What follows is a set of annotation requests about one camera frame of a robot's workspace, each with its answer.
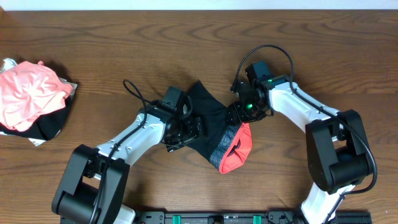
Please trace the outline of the black leggings red waistband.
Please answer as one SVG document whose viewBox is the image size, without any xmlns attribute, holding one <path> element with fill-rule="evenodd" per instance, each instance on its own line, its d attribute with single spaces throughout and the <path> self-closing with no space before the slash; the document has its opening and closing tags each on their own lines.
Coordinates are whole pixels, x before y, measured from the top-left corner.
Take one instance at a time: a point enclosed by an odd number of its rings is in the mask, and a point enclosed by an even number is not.
<svg viewBox="0 0 398 224">
<path fill-rule="evenodd" d="M 201 118 L 205 136 L 187 144 L 220 173 L 226 174 L 241 167 L 252 150 L 249 124 L 226 122 L 228 109 L 216 100 L 200 81 L 188 90 L 194 116 Z"/>
</svg>

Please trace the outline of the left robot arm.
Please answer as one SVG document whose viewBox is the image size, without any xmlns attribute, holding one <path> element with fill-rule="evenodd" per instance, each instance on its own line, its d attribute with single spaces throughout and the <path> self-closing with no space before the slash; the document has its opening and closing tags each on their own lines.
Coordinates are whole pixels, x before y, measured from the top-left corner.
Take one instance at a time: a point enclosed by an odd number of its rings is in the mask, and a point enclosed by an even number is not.
<svg viewBox="0 0 398 224">
<path fill-rule="evenodd" d="M 130 168 L 159 143 L 172 152 L 201 138 L 201 119 L 192 111 L 192 97 L 171 86 L 116 137 L 94 148 L 79 145 L 53 198 L 53 213 L 61 223 L 133 223 L 135 211 L 123 205 Z"/>
</svg>

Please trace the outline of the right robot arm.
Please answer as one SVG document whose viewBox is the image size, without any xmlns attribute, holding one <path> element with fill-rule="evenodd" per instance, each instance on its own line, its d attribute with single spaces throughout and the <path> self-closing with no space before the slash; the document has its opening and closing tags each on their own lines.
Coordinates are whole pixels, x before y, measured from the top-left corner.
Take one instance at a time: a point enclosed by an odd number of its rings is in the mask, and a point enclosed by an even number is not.
<svg viewBox="0 0 398 224">
<path fill-rule="evenodd" d="M 306 137 L 313 185 L 295 223 L 329 223 L 348 194 L 369 175 L 377 176 L 360 115 L 341 112 L 312 98 L 287 75 L 275 77 L 264 61 L 245 69 L 248 81 L 235 78 L 231 91 L 239 100 L 228 108 L 228 122 L 260 121 L 279 112 Z"/>
</svg>

